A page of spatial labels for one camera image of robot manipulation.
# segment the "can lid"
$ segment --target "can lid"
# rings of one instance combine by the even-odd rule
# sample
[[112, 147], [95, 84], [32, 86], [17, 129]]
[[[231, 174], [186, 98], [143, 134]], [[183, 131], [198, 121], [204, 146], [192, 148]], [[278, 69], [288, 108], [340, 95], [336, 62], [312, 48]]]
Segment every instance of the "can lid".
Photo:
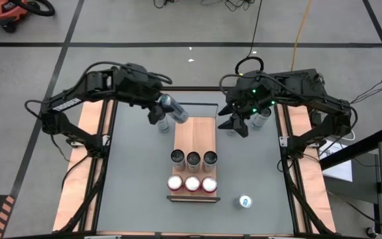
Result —
[[170, 154], [170, 158], [171, 158], [172, 161], [174, 161], [175, 163], [180, 163], [180, 162], [182, 162], [182, 160], [184, 160], [184, 158], [185, 158], [185, 154], [184, 154], [184, 152], [182, 152], [182, 150], [180, 150], [180, 149], [175, 149], [175, 150], [172, 151], [172, 153]]
[[269, 108], [265, 108], [265, 109], [263, 109], [263, 110], [260, 112], [260, 114], [261, 114], [262, 116], [269, 117], [269, 116], [271, 116], [272, 111], [271, 111], [271, 109], [269, 109]]
[[218, 182], [213, 177], [206, 177], [202, 183], [203, 189], [207, 192], [213, 192], [218, 187]]
[[216, 163], [217, 160], [218, 160], [218, 156], [213, 151], [207, 151], [204, 154], [204, 162], [206, 162], [208, 164], [214, 164], [214, 163]]
[[179, 175], [171, 175], [167, 180], [170, 189], [179, 189], [182, 186], [182, 178]]
[[191, 152], [186, 157], [186, 160], [191, 165], [197, 165], [200, 162], [201, 158], [197, 152]]
[[196, 176], [189, 176], [185, 180], [185, 187], [188, 190], [196, 191], [200, 187], [200, 180]]
[[253, 200], [251, 200], [251, 197], [249, 197], [248, 195], [241, 195], [239, 197], [239, 204], [243, 208], [249, 208], [253, 204]]

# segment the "white paper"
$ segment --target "white paper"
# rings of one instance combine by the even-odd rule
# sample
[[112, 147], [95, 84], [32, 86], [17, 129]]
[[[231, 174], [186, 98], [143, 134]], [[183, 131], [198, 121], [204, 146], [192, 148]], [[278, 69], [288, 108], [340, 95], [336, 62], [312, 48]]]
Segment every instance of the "white paper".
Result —
[[[323, 152], [328, 146], [332, 144], [332, 141], [327, 140], [326, 144], [324, 144], [321, 148], [319, 148], [319, 153]], [[346, 145], [340, 145], [340, 143], [335, 143], [331, 146], [325, 153], [323, 153], [319, 158], [322, 160], [323, 158], [340, 151], [345, 148]], [[353, 175], [351, 174], [351, 161], [346, 161], [344, 163], [340, 163], [334, 167], [330, 167], [329, 169], [323, 170], [323, 175], [327, 177], [333, 177], [335, 179], [341, 179], [349, 182], [353, 182]]]

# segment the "red and white can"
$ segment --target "red and white can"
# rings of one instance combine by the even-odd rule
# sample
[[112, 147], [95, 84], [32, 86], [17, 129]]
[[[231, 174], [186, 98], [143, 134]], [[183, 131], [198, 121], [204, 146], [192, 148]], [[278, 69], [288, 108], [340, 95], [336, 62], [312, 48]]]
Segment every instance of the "red and white can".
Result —
[[201, 182], [196, 176], [189, 176], [185, 179], [185, 188], [191, 193], [195, 193], [200, 189]]
[[167, 179], [167, 187], [172, 191], [178, 191], [183, 186], [182, 178], [179, 175], [171, 175]]
[[203, 192], [212, 194], [218, 189], [218, 182], [213, 177], [205, 177], [202, 182]]

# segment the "wooden tray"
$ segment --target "wooden tray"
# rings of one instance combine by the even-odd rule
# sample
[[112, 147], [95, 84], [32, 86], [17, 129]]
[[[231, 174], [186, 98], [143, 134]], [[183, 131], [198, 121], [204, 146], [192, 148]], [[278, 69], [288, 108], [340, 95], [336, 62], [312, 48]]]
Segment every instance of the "wooden tray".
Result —
[[[216, 179], [216, 167], [210, 172], [203, 171], [204, 154], [207, 151], [216, 152], [216, 125], [213, 117], [194, 117], [188, 118], [185, 123], [177, 123], [175, 126], [175, 143], [174, 149], [180, 149], [186, 156], [189, 152], [195, 151], [200, 154], [200, 170], [197, 173], [190, 173], [187, 169], [177, 171], [174, 167], [172, 174], [180, 175], [182, 180], [191, 175], [197, 176], [200, 181], [205, 177], [213, 177]], [[206, 194], [202, 190], [195, 193], [188, 192], [184, 187], [175, 192], [171, 192], [167, 199], [172, 202], [218, 202], [220, 197], [216, 196], [216, 192]]]

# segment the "black floor line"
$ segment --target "black floor line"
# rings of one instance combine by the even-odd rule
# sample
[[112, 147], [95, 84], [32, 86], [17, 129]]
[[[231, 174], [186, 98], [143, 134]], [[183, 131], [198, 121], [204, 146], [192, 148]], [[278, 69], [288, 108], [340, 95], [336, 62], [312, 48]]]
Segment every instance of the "black floor line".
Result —
[[[95, 47], [95, 48], [147, 48], [147, 47], [250, 47], [250, 42], [0, 42], [0, 47]], [[293, 48], [293, 42], [255, 42], [254, 47]], [[300, 42], [298, 48], [382, 48], [382, 43], [364, 42]]]
[[377, 31], [378, 37], [380, 38], [382, 42], [382, 28], [379, 24], [379, 21], [377, 17], [375, 16], [374, 10], [372, 9], [371, 4], [368, 0], [363, 0], [363, 4], [365, 5], [366, 11], [369, 14], [369, 17], [371, 18], [372, 23], [374, 24], [375, 30]]
[[[61, 67], [66, 57], [66, 53], [68, 50], [68, 43], [72, 40], [73, 31], [76, 26], [76, 23], [78, 22], [80, 11], [82, 10], [83, 5], [84, 5], [84, 0], [79, 0], [73, 15], [72, 22], [70, 23], [70, 26], [69, 26], [66, 39], [64, 40], [63, 47], [60, 51], [60, 55], [58, 56], [58, 60], [54, 68], [54, 72], [52, 73], [50, 83], [48, 85], [48, 88], [46, 89], [45, 98], [50, 97], [54, 91], [55, 85], [57, 83], [58, 75], [60, 74]], [[21, 185], [23, 184], [23, 181], [25, 179], [26, 171], [31, 161], [33, 150], [36, 145], [36, 141], [38, 140], [40, 128], [41, 128], [40, 121], [37, 120], [33, 127], [31, 138], [29, 139], [29, 142], [27, 143], [26, 151], [25, 151], [25, 154], [23, 155], [23, 159], [21, 161], [19, 171], [17, 172], [16, 178], [13, 184], [13, 188], [11, 189], [11, 195], [13, 195], [15, 198], [17, 198], [20, 193]]]

